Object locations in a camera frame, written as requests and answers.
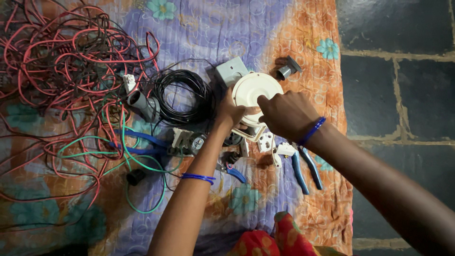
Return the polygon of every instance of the floral bedsheet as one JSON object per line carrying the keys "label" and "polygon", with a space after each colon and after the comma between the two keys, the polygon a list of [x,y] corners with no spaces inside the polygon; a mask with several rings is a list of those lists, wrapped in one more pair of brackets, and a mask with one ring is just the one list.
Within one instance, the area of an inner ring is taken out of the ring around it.
{"label": "floral bedsheet", "polygon": [[[343,87],[339,61],[339,34],[335,0],[98,0],[97,4],[111,15],[131,36],[144,43],[145,32],[153,31],[161,44],[157,59],[166,67],[186,58],[204,58],[219,65],[240,56],[247,69],[271,73],[276,60],[292,56],[303,72],[280,82],[284,91],[304,92],[317,111],[342,133],[346,132],[343,107]],[[57,10],[42,4],[44,13]],[[68,7],[78,3],[65,2]],[[185,62],[179,68],[193,70],[210,81],[208,64]],[[186,108],[192,96],[177,89],[173,96],[177,108]],[[1,109],[13,129],[24,133],[50,135],[68,131],[68,124],[58,123],[54,115],[39,117],[36,110],[22,104],[9,104]],[[76,113],[84,122],[84,113]],[[150,124],[139,116],[132,122],[137,131],[150,133]],[[162,125],[156,131],[164,138],[169,128]],[[0,135],[7,134],[0,123]],[[276,143],[284,141],[276,138]],[[0,160],[20,152],[27,142],[19,138],[0,141]],[[319,156],[311,153],[320,172],[324,190],[316,189],[308,167],[301,161],[302,172],[310,189],[303,195],[297,184],[291,159],[282,158],[277,169],[268,164],[270,153],[259,153],[255,143],[249,143],[251,155],[235,164],[247,178],[241,184],[235,178],[215,172],[215,185],[207,199],[204,220],[195,254],[223,255],[235,244],[242,232],[259,229],[272,234],[273,216],[289,212],[300,230],[314,245],[332,246],[351,254],[352,226],[350,213],[352,185]],[[238,147],[223,148],[239,151]],[[39,154],[31,150],[0,167],[1,171],[19,165]],[[183,173],[191,163],[186,158],[176,173]],[[171,159],[168,168],[176,166]],[[67,169],[64,161],[61,169]],[[144,255],[154,229],[172,192],[166,190],[158,209],[150,214],[133,211],[125,199],[126,168],[110,172],[101,181],[101,191],[95,204],[81,215],[90,202],[91,194],[71,200],[46,200],[34,203],[12,203],[0,200],[0,224],[61,223],[81,218],[76,225],[54,227],[44,231],[0,234],[0,254],[40,254],[70,243],[88,243],[91,255]],[[171,188],[178,184],[173,176],[166,177]],[[17,172],[4,175],[1,189],[16,198],[28,199],[74,193],[86,185],[84,181],[61,179],[38,158]],[[162,190],[159,175],[151,175],[130,189],[130,198],[139,209],[150,209]]]}

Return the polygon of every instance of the blue bracelet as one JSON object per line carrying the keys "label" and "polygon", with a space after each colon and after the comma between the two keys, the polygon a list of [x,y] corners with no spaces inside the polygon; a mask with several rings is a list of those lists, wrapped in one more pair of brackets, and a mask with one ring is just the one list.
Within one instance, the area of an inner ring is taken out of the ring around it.
{"label": "blue bracelet", "polygon": [[198,175],[198,174],[187,174],[187,173],[182,174],[182,176],[180,178],[181,179],[201,179],[201,180],[210,182],[211,185],[213,185],[213,181],[211,181],[211,180],[216,180],[216,178],[210,177],[210,176],[204,176],[204,175]]}
{"label": "blue bracelet", "polygon": [[325,122],[326,118],[325,117],[320,117],[315,126],[305,135],[305,137],[301,140],[299,140],[298,145],[299,146],[304,146],[305,143],[310,139],[310,137],[321,127],[321,125]]}

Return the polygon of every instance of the pliers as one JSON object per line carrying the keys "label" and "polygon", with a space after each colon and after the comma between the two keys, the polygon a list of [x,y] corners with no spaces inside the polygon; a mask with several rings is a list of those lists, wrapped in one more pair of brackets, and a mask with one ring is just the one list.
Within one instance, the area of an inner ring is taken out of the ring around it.
{"label": "pliers", "polygon": [[234,176],[241,183],[246,183],[246,181],[247,181],[247,179],[245,178],[245,176],[241,172],[239,172],[237,169],[232,167],[232,165],[229,166],[228,163],[226,163],[225,166],[222,166],[221,164],[217,164],[215,169],[217,169],[220,172],[224,172],[224,173],[227,173],[227,174],[229,174],[231,176]]}
{"label": "pliers", "polygon": [[316,184],[316,188],[319,190],[323,190],[318,168],[314,164],[314,161],[311,158],[311,156],[308,154],[308,150],[304,147],[297,146],[294,143],[293,143],[293,146],[296,148],[296,151],[291,158],[292,159],[292,168],[294,169],[295,178],[297,179],[297,183],[302,188],[302,192],[305,195],[310,194],[310,192],[308,191],[308,187],[305,183],[305,180],[303,179],[302,171],[300,170],[300,157],[299,156],[302,156],[302,158],[305,160],[308,167],[310,168],[311,176],[313,177],[313,180]]}
{"label": "pliers", "polygon": [[[115,129],[115,133],[121,133],[121,130]],[[133,153],[133,154],[138,154],[138,155],[152,155],[152,154],[162,154],[165,155],[167,154],[167,148],[170,146],[170,143],[164,142],[162,140],[159,140],[149,134],[146,133],[138,133],[138,132],[133,132],[133,131],[125,131],[125,136],[136,136],[137,138],[143,138],[148,141],[153,142],[157,147],[152,148],[152,149],[139,149],[139,148],[130,148],[126,147],[128,149],[128,152]],[[115,148],[122,148],[122,145],[115,144],[112,141],[109,142],[109,146],[115,147]]]}

